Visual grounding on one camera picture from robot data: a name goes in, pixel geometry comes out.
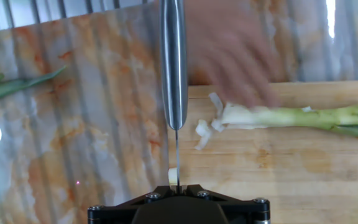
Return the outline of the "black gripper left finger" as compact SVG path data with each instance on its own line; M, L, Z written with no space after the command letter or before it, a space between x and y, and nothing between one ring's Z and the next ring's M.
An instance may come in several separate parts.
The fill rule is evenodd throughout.
M158 186L154 191L116 206L93 205L88 208L88 224L132 223L138 209L172 195L169 186Z

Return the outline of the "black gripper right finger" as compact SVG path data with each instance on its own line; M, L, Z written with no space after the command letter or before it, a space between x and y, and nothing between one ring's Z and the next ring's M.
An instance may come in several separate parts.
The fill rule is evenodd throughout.
M209 200L218 204L226 218L234 223L236 215L242 215L244 223L271 224L270 202L263 197L252 200L240 200L202 188L198 185L187 185L186 196Z

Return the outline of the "person's hand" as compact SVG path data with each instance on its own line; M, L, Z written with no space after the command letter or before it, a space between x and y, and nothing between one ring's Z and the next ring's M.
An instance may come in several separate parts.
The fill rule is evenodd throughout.
M184 2L188 56L222 97L254 107L278 107L269 82L279 62L257 18L240 1Z

